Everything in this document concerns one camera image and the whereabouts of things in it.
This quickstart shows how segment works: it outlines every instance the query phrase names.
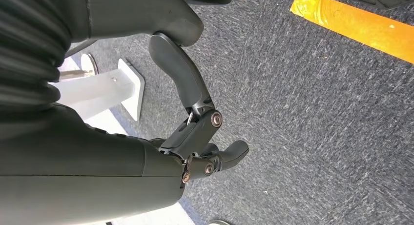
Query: floor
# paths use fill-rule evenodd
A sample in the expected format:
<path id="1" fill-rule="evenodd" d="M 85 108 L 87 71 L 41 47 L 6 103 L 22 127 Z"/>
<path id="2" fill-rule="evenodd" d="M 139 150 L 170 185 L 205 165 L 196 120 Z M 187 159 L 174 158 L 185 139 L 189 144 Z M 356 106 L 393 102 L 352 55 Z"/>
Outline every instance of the floor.
<path id="1" fill-rule="evenodd" d="M 293 15 L 292 1 L 194 6 L 205 31 L 185 50 L 224 115 L 213 142 L 243 139 L 251 151 L 191 182 L 181 204 L 196 225 L 413 224 L 414 66 Z M 376 12 L 414 25 L 414 4 Z M 139 123 L 112 111 L 129 134 L 166 138 L 186 113 L 147 44 L 136 35 L 84 52 L 102 72 L 118 58 L 137 68 Z"/>

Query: yellow tape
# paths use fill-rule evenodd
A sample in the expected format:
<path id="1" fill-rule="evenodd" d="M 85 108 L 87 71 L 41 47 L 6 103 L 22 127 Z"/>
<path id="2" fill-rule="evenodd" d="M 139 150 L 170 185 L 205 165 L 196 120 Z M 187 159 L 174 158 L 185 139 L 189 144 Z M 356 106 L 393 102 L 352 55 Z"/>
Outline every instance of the yellow tape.
<path id="1" fill-rule="evenodd" d="M 414 26 L 336 0 L 294 0 L 290 11 L 331 31 L 414 63 Z"/>

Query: metal screw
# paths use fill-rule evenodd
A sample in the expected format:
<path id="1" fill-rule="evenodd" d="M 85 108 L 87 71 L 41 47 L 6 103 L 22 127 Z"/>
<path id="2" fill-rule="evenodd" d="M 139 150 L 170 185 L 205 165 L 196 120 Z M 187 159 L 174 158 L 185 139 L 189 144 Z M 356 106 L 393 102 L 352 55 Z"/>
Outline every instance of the metal screw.
<path id="1" fill-rule="evenodd" d="M 206 173 L 206 175 L 211 175 L 213 173 L 213 170 L 214 170 L 213 164 L 209 163 L 206 166 L 204 172 Z"/>
<path id="2" fill-rule="evenodd" d="M 183 183 L 187 183 L 190 180 L 190 173 L 185 173 L 183 176 Z"/>
<path id="3" fill-rule="evenodd" d="M 211 124 L 213 124 L 214 127 L 220 127 L 223 123 L 223 117 L 220 113 L 214 113 L 211 116 Z"/>

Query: white post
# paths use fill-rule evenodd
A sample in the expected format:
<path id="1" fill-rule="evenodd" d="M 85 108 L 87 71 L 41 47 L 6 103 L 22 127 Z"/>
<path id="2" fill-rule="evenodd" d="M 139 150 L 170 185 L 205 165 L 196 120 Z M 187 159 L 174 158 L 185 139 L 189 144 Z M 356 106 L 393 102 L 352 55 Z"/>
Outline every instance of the white post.
<path id="1" fill-rule="evenodd" d="M 53 85 L 61 92 L 58 103 L 76 110 L 83 120 L 119 103 L 135 121 L 139 119 L 145 81 L 122 59 L 119 59 L 116 70 Z"/>

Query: robotic hand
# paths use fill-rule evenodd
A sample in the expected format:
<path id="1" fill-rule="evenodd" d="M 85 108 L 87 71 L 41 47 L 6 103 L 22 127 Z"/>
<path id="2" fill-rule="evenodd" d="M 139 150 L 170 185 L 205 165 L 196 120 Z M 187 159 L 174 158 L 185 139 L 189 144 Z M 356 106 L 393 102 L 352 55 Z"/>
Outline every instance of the robotic hand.
<path id="1" fill-rule="evenodd" d="M 206 0 L 223 3 L 229 0 Z M 184 0 L 0 0 L 0 218 L 82 224 L 172 205 L 190 179 L 235 166 L 243 141 L 208 143 L 222 115 L 192 60 L 203 24 Z M 73 41 L 146 33 L 189 117 L 166 140 L 92 128 L 48 82 Z"/>

